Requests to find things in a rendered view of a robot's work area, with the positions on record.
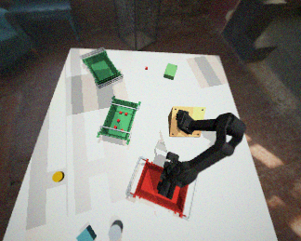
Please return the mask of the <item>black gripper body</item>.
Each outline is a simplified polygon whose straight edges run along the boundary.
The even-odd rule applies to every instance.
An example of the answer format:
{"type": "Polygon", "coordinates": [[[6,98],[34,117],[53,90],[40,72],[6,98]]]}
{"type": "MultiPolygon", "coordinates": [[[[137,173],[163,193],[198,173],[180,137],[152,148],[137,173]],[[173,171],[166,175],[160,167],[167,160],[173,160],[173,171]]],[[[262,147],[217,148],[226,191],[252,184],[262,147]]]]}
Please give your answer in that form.
{"type": "MultiPolygon", "coordinates": [[[[165,174],[165,169],[167,168],[167,166],[173,164],[174,159],[178,160],[178,159],[179,159],[179,156],[178,156],[177,154],[173,154],[173,153],[171,153],[171,152],[168,152],[168,153],[167,153],[167,156],[166,156],[166,159],[171,160],[171,161],[170,161],[170,162],[167,162],[167,161],[166,161],[166,164],[164,165],[164,171],[163,171],[164,179],[167,178],[167,176],[166,176],[166,174],[165,174]]],[[[162,183],[159,181],[158,186],[157,186],[157,191],[159,191],[161,184],[162,184],[162,183]]]]}

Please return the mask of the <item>teal block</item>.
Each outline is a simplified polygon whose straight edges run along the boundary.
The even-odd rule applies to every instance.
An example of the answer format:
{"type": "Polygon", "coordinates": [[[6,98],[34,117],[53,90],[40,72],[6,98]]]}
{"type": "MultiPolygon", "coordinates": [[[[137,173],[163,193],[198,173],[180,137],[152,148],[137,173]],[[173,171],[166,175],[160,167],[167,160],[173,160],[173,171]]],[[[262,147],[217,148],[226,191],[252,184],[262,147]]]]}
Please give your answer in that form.
{"type": "Polygon", "coordinates": [[[95,232],[89,224],[76,238],[78,241],[93,241],[96,237],[95,232]]]}

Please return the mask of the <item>green rectangular block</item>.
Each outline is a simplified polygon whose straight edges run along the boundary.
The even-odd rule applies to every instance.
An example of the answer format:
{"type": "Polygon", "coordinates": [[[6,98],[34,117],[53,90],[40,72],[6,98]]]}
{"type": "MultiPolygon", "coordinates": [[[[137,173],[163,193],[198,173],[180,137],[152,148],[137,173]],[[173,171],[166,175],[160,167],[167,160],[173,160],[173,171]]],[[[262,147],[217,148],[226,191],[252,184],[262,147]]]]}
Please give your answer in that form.
{"type": "Polygon", "coordinates": [[[164,78],[174,80],[177,70],[177,65],[168,63],[164,72],[164,78]]]}

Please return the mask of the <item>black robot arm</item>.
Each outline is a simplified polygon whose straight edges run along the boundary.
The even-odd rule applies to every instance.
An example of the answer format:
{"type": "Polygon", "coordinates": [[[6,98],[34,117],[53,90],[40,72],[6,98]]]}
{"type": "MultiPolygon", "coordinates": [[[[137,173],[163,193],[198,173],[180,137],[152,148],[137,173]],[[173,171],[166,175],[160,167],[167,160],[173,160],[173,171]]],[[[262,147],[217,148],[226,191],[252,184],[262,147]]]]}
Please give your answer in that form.
{"type": "Polygon", "coordinates": [[[174,159],[173,164],[165,169],[158,194],[172,200],[176,187],[184,187],[197,180],[198,175],[227,156],[232,156],[241,142],[246,125],[232,113],[220,114],[216,119],[194,120],[188,111],[178,110],[177,127],[186,134],[197,131],[216,131],[216,142],[190,161],[180,162],[174,159]],[[226,142],[227,135],[231,136],[226,142]]]}

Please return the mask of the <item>green plastic tray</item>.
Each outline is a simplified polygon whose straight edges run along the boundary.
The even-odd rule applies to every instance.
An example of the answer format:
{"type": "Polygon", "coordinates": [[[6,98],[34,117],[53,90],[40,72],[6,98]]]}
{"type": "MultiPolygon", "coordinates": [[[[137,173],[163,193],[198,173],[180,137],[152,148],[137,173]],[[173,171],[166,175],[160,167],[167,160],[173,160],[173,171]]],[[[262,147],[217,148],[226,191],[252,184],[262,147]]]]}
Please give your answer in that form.
{"type": "MultiPolygon", "coordinates": [[[[137,107],[140,106],[141,101],[139,101],[138,103],[134,103],[131,101],[115,99],[115,96],[113,96],[112,103],[120,104],[123,106],[128,106],[128,107],[137,109],[137,107]]],[[[130,132],[134,118],[135,118],[136,111],[137,110],[133,110],[133,109],[117,106],[117,105],[111,105],[103,126],[111,127],[111,128],[114,128],[114,126],[117,126],[116,129],[120,129],[120,130],[123,129],[124,131],[130,132]],[[119,114],[120,111],[122,112],[122,114],[119,114]],[[127,115],[125,115],[125,113],[127,113],[127,115]],[[120,119],[119,123],[116,121],[117,119],[120,119]]],[[[98,132],[97,138],[101,134],[101,135],[125,140],[125,141],[127,141],[126,144],[127,145],[129,144],[130,139],[128,139],[128,137],[129,137],[128,133],[122,133],[120,131],[107,129],[104,127],[102,127],[101,131],[98,132]]]]}

